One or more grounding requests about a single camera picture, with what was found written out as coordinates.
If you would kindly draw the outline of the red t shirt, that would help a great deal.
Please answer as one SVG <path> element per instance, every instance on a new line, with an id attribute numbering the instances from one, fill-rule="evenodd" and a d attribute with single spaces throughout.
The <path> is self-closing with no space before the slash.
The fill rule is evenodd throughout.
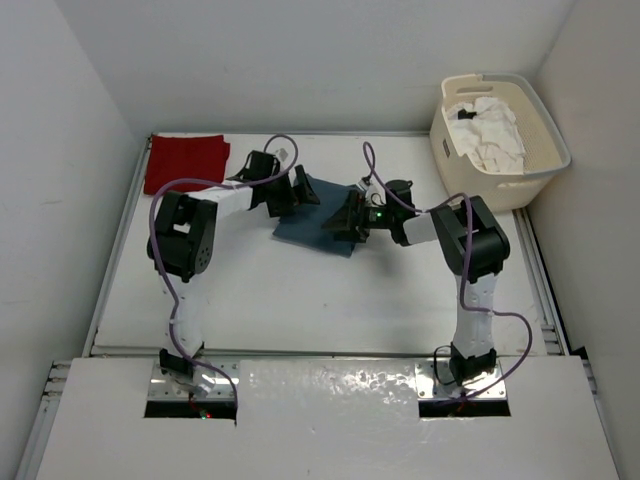
<path id="1" fill-rule="evenodd" d="M 154 135 L 143 193 L 153 196 L 166 183 L 192 178 L 222 182 L 231 145 L 223 135 L 166 137 Z"/>

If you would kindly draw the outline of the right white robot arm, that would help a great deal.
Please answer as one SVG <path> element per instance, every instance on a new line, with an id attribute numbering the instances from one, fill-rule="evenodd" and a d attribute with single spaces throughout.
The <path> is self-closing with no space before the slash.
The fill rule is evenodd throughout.
<path id="1" fill-rule="evenodd" d="M 439 244 L 456 280 L 457 321 L 449 345 L 449 371 L 452 382 L 462 385 L 496 366 L 493 297 L 510 243 L 481 197 L 465 197 L 457 206 L 445 203 L 420 213 L 412 201 L 412 186 L 409 180 L 387 182 L 381 206 L 352 191 L 322 228 L 336 240 L 351 243 L 366 242 L 372 230 L 387 230 L 402 247 Z"/>

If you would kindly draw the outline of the blue t shirt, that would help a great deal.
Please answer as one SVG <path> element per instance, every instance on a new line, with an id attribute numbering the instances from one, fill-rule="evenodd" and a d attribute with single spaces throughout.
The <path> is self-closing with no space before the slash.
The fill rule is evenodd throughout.
<path id="1" fill-rule="evenodd" d="M 331 232 L 322 225 L 344 204 L 354 185 L 340 185 L 333 182 L 309 177 L 310 185 L 319 197 L 319 205 L 303 204 L 295 209 L 292 216 L 281 217 L 272 235 L 300 247 L 350 258 L 355 244 L 334 239 Z"/>

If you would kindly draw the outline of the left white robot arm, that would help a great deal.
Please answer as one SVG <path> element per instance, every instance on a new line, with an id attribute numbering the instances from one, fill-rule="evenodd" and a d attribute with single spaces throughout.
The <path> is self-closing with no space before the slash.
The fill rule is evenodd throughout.
<path id="1" fill-rule="evenodd" d="M 256 150 L 236 175 L 222 182 L 181 178 L 160 187 L 149 211 L 147 255 L 174 302 L 167 327 L 170 346 L 159 353 L 163 371 L 193 378 L 196 368 L 206 366 L 196 358 L 203 346 L 202 328 L 187 306 L 186 287 L 208 268 L 219 221 L 261 204 L 274 218 L 319 203 L 296 160 L 283 168 L 276 155 Z"/>

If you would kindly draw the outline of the white t shirt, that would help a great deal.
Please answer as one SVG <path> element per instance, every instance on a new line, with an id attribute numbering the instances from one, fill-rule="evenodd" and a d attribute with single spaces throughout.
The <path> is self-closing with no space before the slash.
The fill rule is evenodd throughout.
<path id="1" fill-rule="evenodd" d="M 516 115 L 496 97 L 459 102 L 446 112 L 451 139 L 460 155 L 491 174 L 524 173 L 526 150 Z"/>

